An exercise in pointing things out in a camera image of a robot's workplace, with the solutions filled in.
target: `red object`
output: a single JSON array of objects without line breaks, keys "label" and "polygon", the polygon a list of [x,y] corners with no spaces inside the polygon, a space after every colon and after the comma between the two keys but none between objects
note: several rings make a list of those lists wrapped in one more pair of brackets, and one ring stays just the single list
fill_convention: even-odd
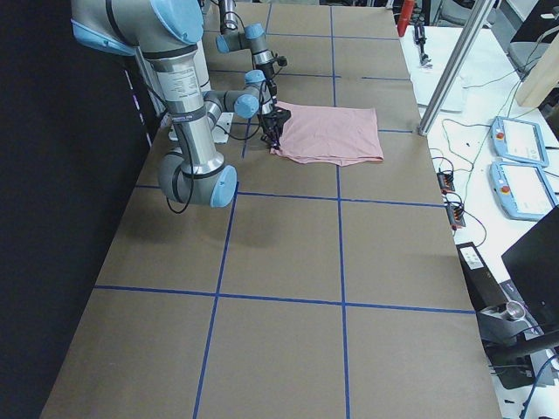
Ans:
[{"label": "red object", "polygon": [[400,13],[397,25],[398,36],[400,38],[405,34],[405,28],[407,28],[410,23],[411,13],[413,12],[415,5],[415,0],[404,0],[404,5],[402,6],[402,12]]}]

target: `black monitor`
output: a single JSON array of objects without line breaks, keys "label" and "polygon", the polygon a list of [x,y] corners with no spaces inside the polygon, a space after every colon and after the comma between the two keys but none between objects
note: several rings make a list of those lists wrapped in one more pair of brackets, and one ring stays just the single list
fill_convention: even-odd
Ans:
[{"label": "black monitor", "polygon": [[559,325],[559,207],[502,256],[528,311],[545,333]]}]

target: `pink towel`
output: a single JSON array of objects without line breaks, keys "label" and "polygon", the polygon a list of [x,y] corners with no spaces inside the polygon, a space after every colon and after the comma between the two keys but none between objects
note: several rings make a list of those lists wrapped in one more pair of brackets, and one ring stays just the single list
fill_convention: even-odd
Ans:
[{"label": "pink towel", "polygon": [[274,155],[299,163],[326,162],[348,166],[382,161],[375,109],[301,106],[278,102],[291,111]]}]

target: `blue cable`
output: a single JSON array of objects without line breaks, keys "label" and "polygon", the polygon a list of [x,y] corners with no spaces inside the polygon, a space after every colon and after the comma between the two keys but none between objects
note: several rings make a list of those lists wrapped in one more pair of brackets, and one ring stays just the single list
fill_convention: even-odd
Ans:
[{"label": "blue cable", "polygon": [[554,360],[555,358],[557,358],[557,356],[559,355],[553,355],[551,358],[549,358],[547,361],[545,361],[542,365],[542,367],[540,368],[540,371],[538,371],[537,376],[535,377],[534,380],[534,384],[532,384],[532,389],[530,390],[530,394],[528,396],[528,399],[526,399],[526,401],[523,403],[524,404],[524,409],[521,412],[521,415],[519,416],[520,419],[524,419],[526,417],[526,414],[528,412],[528,406],[530,405],[530,402],[532,401],[532,396],[534,395],[535,392],[535,387],[538,385],[538,381],[540,380],[540,377],[542,376],[543,370],[546,368],[547,365],[549,365],[551,363],[552,360]]}]

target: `white desk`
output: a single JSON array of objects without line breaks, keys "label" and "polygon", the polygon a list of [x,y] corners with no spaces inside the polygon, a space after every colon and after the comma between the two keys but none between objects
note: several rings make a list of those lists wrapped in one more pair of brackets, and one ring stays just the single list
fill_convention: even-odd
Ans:
[{"label": "white desk", "polygon": [[[425,52],[432,59],[432,72],[442,73],[452,49],[458,40],[461,29],[426,27],[427,43]],[[409,27],[401,39],[404,49],[406,64],[410,73],[419,69],[418,48],[413,42],[413,27]],[[470,51],[460,72],[463,86],[482,85],[490,80],[498,79],[513,71],[508,58],[490,30],[482,30]],[[515,72],[483,87],[470,87],[465,90],[465,105],[461,113],[441,112],[433,128],[429,132],[428,141],[430,148],[438,148],[444,157],[454,164],[455,169],[470,169],[471,165],[449,151],[448,143],[443,131],[442,120],[451,119],[463,124],[490,125],[497,115],[507,116],[515,86],[519,78]],[[513,101],[510,116],[521,115],[530,108],[520,107]],[[546,121],[536,109],[522,117],[523,120],[536,122],[542,129],[542,134],[547,146],[557,146],[557,140],[551,132]],[[505,217],[500,205],[493,196],[488,182],[488,168],[497,157],[492,150],[487,127],[462,127],[450,121],[445,123],[452,150],[458,155],[473,161],[476,154],[480,155],[475,162],[472,176],[466,190],[468,173],[459,171],[455,173],[454,184],[457,193],[466,199],[466,210],[474,214],[487,228],[487,239],[479,247],[481,256],[485,259],[489,269],[498,282],[510,279],[502,263],[501,255],[520,238],[535,223],[515,221]],[[431,151],[432,156],[441,155],[438,150]],[[559,174],[559,151],[549,151],[550,165],[547,168],[552,173]],[[434,161],[435,168],[439,167],[441,160]],[[548,176],[555,191],[559,191],[559,179]],[[481,242],[484,237],[483,229],[471,217],[466,215],[466,227],[456,232],[455,243],[461,244],[472,241]],[[518,417],[521,404],[526,400],[529,388],[518,388],[513,391],[505,390],[497,378],[494,379],[495,390],[499,398],[501,412],[504,417]],[[559,417],[559,386],[538,388],[530,404],[527,418],[539,416]]]}]

